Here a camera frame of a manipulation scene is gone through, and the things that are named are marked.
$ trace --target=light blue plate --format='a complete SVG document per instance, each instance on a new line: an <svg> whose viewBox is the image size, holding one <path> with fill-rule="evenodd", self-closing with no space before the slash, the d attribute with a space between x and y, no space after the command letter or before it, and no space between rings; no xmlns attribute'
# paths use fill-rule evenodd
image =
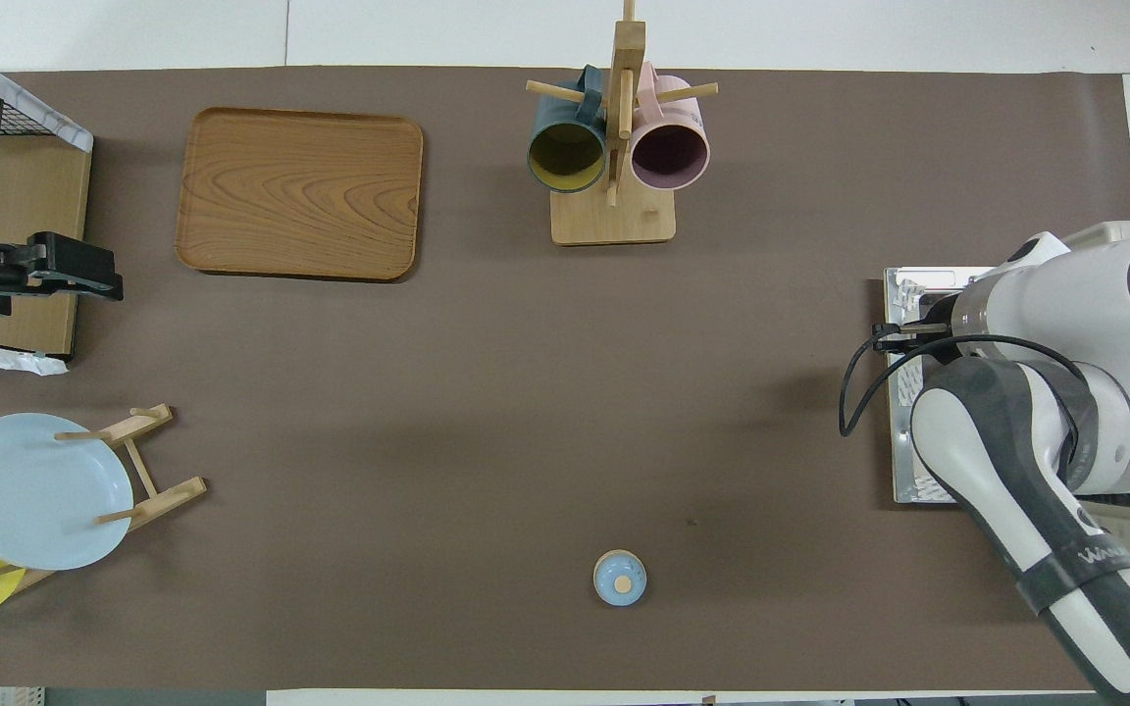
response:
<svg viewBox="0 0 1130 706"><path fill-rule="evenodd" d="M635 555L614 549L602 555L592 574L596 592L609 605L631 605L647 589L647 573Z"/></svg>
<svg viewBox="0 0 1130 706"><path fill-rule="evenodd" d="M133 506L130 474L98 439L55 442L88 430L51 415L0 417L0 559L17 567L84 567L124 539L130 520L95 517Z"/></svg>

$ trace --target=wooden tray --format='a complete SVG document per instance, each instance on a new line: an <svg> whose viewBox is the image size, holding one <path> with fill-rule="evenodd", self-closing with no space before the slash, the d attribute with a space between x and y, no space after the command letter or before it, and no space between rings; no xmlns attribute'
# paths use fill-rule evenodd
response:
<svg viewBox="0 0 1130 706"><path fill-rule="evenodd" d="M209 107L185 146L176 255L210 273L402 277L420 160L405 117Z"/></svg>

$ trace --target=small blue round object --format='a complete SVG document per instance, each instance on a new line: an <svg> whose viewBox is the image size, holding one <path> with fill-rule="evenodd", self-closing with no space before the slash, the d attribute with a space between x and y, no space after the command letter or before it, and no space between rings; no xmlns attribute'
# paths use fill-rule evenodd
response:
<svg viewBox="0 0 1130 706"><path fill-rule="evenodd" d="M625 549L614 549L602 555L592 573L596 592L609 605L631 605L647 589L647 573L635 555Z"/></svg>

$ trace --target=wooden mug holder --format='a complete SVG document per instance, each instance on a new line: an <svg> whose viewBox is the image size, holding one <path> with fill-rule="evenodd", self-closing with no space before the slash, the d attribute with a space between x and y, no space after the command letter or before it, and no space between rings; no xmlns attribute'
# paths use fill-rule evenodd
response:
<svg viewBox="0 0 1130 706"><path fill-rule="evenodd" d="M92 518L92 522L103 524L129 517L130 529L128 531L134 531L136 529L153 522L153 520L169 513L169 511L180 508L180 506L184 505L185 502L197 499L197 497L207 493L207 483L205 483L203 479L199 477L176 483L176 486L166 488L166 490L163 491L156 490L156 482L154 482L151 474L147 471L147 464L145 464L142 460L142 453L138 451L138 443L136 439L139 436L149 433L149 430L167 424L167 421L171 421L173 418L172 410L169 410L168 406L155 406L148 408L133 407L130 409L129 419L116 421L116 424L106 428L55 435L55 442L76 442L76 439L98 438L112 448L123 446L125 451L130 453L130 461L133 462L133 468L138 471L138 478L142 481L142 488L147 494L147 499L139 502L138 505L133 506L133 508L121 511L121 513L111 513L94 517ZM19 579L19 585L17 586L17 590L12 592L12 595L28 589L28 586L35 585L41 579L44 579L44 577L54 573L44 570L44 568L2 566L0 567L0 576L11 572L21 570L23 568L26 569L26 573L21 579Z"/></svg>
<svg viewBox="0 0 1130 706"><path fill-rule="evenodd" d="M553 242L556 245L618 245L667 242L673 237L673 192L644 186L631 171L631 123L636 103L636 78L643 66L646 25L636 21L636 3L624 0L614 29L614 61L602 106L608 108L605 178L576 193L551 193ZM525 90L580 103L577 90L525 81ZM702 98L718 93L716 84L688 86L657 94L658 103Z"/></svg>

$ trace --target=pink mug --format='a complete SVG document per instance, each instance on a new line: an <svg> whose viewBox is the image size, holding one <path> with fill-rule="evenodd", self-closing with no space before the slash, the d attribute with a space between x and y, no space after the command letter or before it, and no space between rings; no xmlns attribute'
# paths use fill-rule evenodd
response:
<svg viewBox="0 0 1130 706"><path fill-rule="evenodd" d="M640 71L640 107L632 115L631 166L647 188L683 189L701 178L710 165L699 101L657 102L657 94L687 86L678 77L657 75L651 62L644 62Z"/></svg>

